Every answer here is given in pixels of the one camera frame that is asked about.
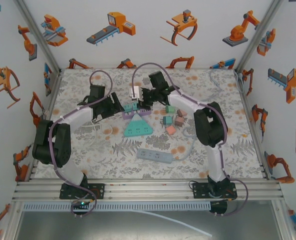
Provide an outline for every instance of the gray power strip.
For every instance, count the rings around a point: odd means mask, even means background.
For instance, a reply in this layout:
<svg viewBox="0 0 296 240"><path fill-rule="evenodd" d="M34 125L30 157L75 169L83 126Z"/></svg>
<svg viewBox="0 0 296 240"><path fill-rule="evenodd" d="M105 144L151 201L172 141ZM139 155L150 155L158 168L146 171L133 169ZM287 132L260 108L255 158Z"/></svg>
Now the gray power strip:
<svg viewBox="0 0 296 240"><path fill-rule="evenodd" d="M173 156L171 153L153 151L148 149L139 148L137 151L137 158L151 160L155 162L170 164L172 163Z"/></svg>

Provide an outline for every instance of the pink block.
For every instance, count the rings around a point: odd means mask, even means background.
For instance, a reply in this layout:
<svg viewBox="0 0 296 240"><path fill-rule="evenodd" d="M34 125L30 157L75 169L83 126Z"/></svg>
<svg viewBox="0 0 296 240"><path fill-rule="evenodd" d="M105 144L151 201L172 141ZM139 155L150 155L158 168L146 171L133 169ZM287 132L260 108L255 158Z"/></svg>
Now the pink block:
<svg viewBox="0 0 296 240"><path fill-rule="evenodd" d="M180 117L180 116L177 116L177 117L176 117L176 120L175 120L175 122L174 122L174 125L175 125L175 126L182 127L183 122L184 122L184 118L183 118L183 117Z"/></svg>
<svg viewBox="0 0 296 240"><path fill-rule="evenodd" d="M173 126L169 126L166 128L169 135L173 135L176 133L176 129Z"/></svg>
<svg viewBox="0 0 296 240"><path fill-rule="evenodd" d="M183 110L177 110L177 114L179 117L185 117L186 115L188 115L185 111Z"/></svg>

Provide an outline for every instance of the cable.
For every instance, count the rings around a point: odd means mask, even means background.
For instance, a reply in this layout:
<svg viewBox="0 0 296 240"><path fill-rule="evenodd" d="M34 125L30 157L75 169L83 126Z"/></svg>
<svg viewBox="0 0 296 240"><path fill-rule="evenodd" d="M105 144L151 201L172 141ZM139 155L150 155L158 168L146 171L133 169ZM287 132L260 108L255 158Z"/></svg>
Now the cable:
<svg viewBox="0 0 296 240"><path fill-rule="evenodd" d="M203 101L203 102L207 102L210 99L216 98L221 92L223 92L223 89L220 87L220 84L218 84L211 76L211 73L213 73L215 70L218 70L218 69L214 68L209 72L209 77L210 77L210 81L219 89L219 91L217 93L213 94L212 96L209 96L206 99L202 99L201 101Z"/></svg>
<svg viewBox="0 0 296 240"><path fill-rule="evenodd" d="M234 77L236 78L236 84L237 84L237 89L240 93L244 94L244 82L243 82L243 75L242 73L240 74L237 74L235 71L233 71L234 73ZM242 89L240 90L239 89L239 85L238 85L238 82L239 82L239 79L241 80L240 83L241 83L241 86L242 86Z"/></svg>
<svg viewBox="0 0 296 240"><path fill-rule="evenodd" d="M189 186L189 188L190 188L191 190L193 190L193 188L190 186L190 183L198 184L197 181L194 181L194 180L189 181L188 186Z"/></svg>
<svg viewBox="0 0 296 240"><path fill-rule="evenodd" d="M247 193L247 195L246 195L246 199L244 200L243 204L241 205L241 207L240 207L239 209L237 209L237 210L235 210L235 211L233 211L233 212L231 212L231 213L228 213L228 214L226 214L226 215L223 215L223 214L222 214L221 216L230 216L230 215L233 215L233 214L238 213L241 209L244 208L244 206L245 206L245 205L247 204L247 202L248 202L248 198L249 198L249 190L248 190L248 187L246 186L246 184L245 184L243 181L241 181L241 180L239 180L239 179L236 179L236 178L230 178L230 176L226 173L226 171L225 171L225 169L224 169L224 159L223 159L222 146L227 142L228 129L227 129L227 125L226 125L225 122L224 122L224 118L223 118L223 116L222 116L222 115L221 115L221 114L220 114L220 113L219 113L214 107L209 106L209 105L207 105L207 104L203 104L203 103L198 102L198 101L195 101L194 99L190 98L189 96L186 96L186 95L182 94L181 91L180 91L180 90L174 85L174 83L173 83L173 81L172 81L170 75L168 74L168 72L167 72L167 71L166 71L161 65L159 65L159 64L157 64L157 63L154 63L154 62L147 62L147 63L141 64L140 66L138 66L138 67L134 70L134 72L133 72L133 74L132 74L132 79L131 79L131 86L132 86L133 97L135 97L135 92L134 92L134 76L135 76L136 72L137 72L141 67L143 67L143 66L145 66L145 65L155 65L155 66L159 67L159 68L160 68L160 69L166 74L166 76L168 77L168 79L169 79L170 83L172 84L173 88L174 88L174 89L180 94L180 96L184 97L185 99L187 99L187 100L189 100L189 101L191 101L191 102L193 102L193 103L195 103L195 104L197 104L197 105L199 105L199 106L202 106L202 107L204 107L204 108L209 108L209 109L210 109L211 111L213 111L213 112L218 116L218 118L220 119L220 122L221 122L221 124L222 124L222 126L223 126L223 131L224 131L224 139L223 139L223 142L219 144L219 152L220 152L220 158L221 158L221 169L222 169L222 172L223 172L224 176L225 176L228 180L230 180L230 181L232 181L232 182L233 182L233 181L240 182L240 183L245 187L245 189L246 189L246 193Z"/></svg>
<svg viewBox="0 0 296 240"><path fill-rule="evenodd" d="M199 232L199 233L201 233L201 234L207 235L207 236L209 236L209 237L212 238L212 234L207 233L206 231L202 231L202 230L200 230L200 229L198 229L198 228L196 228L196 227L194 227L194 226L191 226L191 225L189 225L189 224L187 224L187 223L185 223L185 222L182 222L182 221L179 221L179 220L175 220L175 219L173 219L173 218L169 218L169 217L167 217L167 216L162 216L162 215L160 215L160 214L156 214L156 213L153 213L153 212L149 212L149 211L140 211L140 210L130 210L130 212L133 212L133 213L139 213L139 214L148 214L148 215L152 215L152 216L155 216L155 217L158 217L158 218L166 219L166 220L172 221L172 222L174 222L174 223L177 223L177 224L181 224L181 225L183 225L183 226L186 226L186 227L188 227L188 228L190 228L190 229L192 229L192 230L195 230L195 231L197 231L197 232Z"/></svg>
<svg viewBox="0 0 296 240"><path fill-rule="evenodd" d="M107 124L105 122L100 123L100 124L96 124L96 123L100 122L101 120L96 121L96 122L91 122L92 123L91 125L83 125L83 126L81 126L82 128L91 128L92 127L93 130L94 130L94 137L92 138L93 139L92 142L90 144L88 144L88 145L83 145L82 146L83 149L86 149L86 148L90 147L97 140L97 129L96 129L96 126L99 126L100 131L101 131L101 134L105 135L106 137L107 136L110 136L112 134L113 129L112 129L112 126L110 124ZM102 125L108 125L109 126L110 132L108 134L103 133L102 127L101 127Z"/></svg>
<svg viewBox="0 0 296 240"><path fill-rule="evenodd" d="M89 103L89 104L87 104L87 105L84 105L84 106L78 107L78 108L76 108L75 110L73 110L73 111L67 113L66 115L61 116L57 121L55 121L55 122L51 125L50 130L49 130L49 136L48 136L49 150L50 150L51 161L52 161L52 164L53 164L53 169L54 169L55 173L57 174L57 176L58 176L61 180L63 180L66 184L71 185L71 186L73 186L73 187L75 187L75 188L78 188L78 189L84 190L84 191L88 192L89 194L91 194L91 195L94 197L94 201L95 201L94 205L92 206L92 208L91 208L88 212L86 212L85 214L79 215L81 218L82 218L82 216L87 216L88 214L90 214L90 213L96 208L96 206L97 206L97 197L96 197L96 195L95 195L92 191L90 191L89 189L84 188L84 187L81 187L81 186L79 186L79 185L76 185L76 184L70 182L69 180L65 179L65 178L60 174L60 172L58 171L58 166L57 166L57 163L56 163L55 157L54 157L54 151L53 151L53 145L52 145L52 132L53 132L54 127L55 127L58 123L60 123L62 120L64 120L65 118L71 116L72 114L78 112L78 111L81 110L81 109L87 108L87 107L89 107L89 106L91 106L91 105L94 105L94 104L97 104L97 103L103 101L104 99L106 99L106 98L110 95L110 93L112 92L112 86L113 86L113 82L112 82L112 78L111 78L111 76L110 76L106 71L103 71L103 70L96 70L96 71L94 71L94 72L90 75L90 77L89 77L90 85L92 85L92 83L91 83L91 77L92 77L95 73L104 73L104 74L106 74L106 75L108 76L108 78L110 79L110 83L111 83L111 85L110 85L110 89L109 89L109 92L108 92L103 98L101 98L101 99L99 99L99 100L97 100L97 101L95 101L95 102ZM74 214L74 216L76 217L77 215L73 212L73 207L74 207L75 205L76 205L76 203L74 203L74 202L71 204L70 212L71 212L72 214Z"/></svg>
<svg viewBox="0 0 296 240"><path fill-rule="evenodd" d="M191 127L191 126L186 127L186 128L184 128L183 131L182 131L183 136L185 136L186 138L193 138L193 142L192 142L192 144L191 144L191 147L190 147L188 153L187 153L183 158L181 158L181 159L175 159L175 158L174 158L173 161L181 162L181 161L187 159L188 156L191 154L192 149L193 149L193 146L194 146L194 143L195 143L195 141L196 141L196 139L197 139L197 135L186 135L186 134L184 134L184 131L186 131L187 129L190 129L190 128L192 128L192 127Z"/></svg>

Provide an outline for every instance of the green block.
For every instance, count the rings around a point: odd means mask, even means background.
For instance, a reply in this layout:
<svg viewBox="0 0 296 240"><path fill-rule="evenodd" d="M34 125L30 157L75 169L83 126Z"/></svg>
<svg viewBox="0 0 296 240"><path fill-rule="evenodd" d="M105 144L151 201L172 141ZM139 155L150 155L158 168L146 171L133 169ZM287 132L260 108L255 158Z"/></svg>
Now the green block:
<svg viewBox="0 0 296 240"><path fill-rule="evenodd" d="M132 104L127 104L127 105L123 106L123 108L124 108L125 113L129 113L132 110Z"/></svg>
<svg viewBox="0 0 296 240"><path fill-rule="evenodd" d="M134 102L134 103L132 104L132 109L133 109L134 111L139 110L139 108L138 108L138 103L137 103L137 102Z"/></svg>
<svg viewBox="0 0 296 240"><path fill-rule="evenodd" d="M171 125L172 124L172 117L164 116L163 117L163 125Z"/></svg>
<svg viewBox="0 0 296 240"><path fill-rule="evenodd" d="M166 105L166 113L174 114L175 112L176 112L176 109L173 106Z"/></svg>

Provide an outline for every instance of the mounting plate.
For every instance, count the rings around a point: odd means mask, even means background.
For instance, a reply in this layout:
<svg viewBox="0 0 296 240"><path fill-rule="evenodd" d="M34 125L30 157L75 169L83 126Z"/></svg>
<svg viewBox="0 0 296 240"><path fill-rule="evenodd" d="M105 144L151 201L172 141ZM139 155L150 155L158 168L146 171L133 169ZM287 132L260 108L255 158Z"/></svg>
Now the mounting plate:
<svg viewBox="0 0 296 240"><path fill-rule="evenodd" d="M248 39L246 37L243 37L243 39L240 40L240 41L231 41L230 40L230 36L228 36L228 37L222 39L222 41L224 41L227 45L230 45L230 46L234 47L236 45L239 45L239 44L242 44L242 43L247 42Z"/></svg>
<svg viewBox="0 0 296 240"><path fill-rule="evenodd" d="M104 196L104 184L103 183L89 183L88 184L88 189L91 190L97 197L97 199L103 199ZM73 194L74 188L71 188L67 184L61 185L61 190L60 190L60 199L78 199L76 196ZM92 199L92 196L88 194L84 199Z"/></svg>
<svg viewBox="0 0 296 240"><path fill-rule="evenodd" d="M210 195L207 182L194 182L192 183L193 197L195 199L216 199ZM236 185L233 182L229 183L224 196L219 197L220 199L232 199L235 200L238 197Z"/></svg>

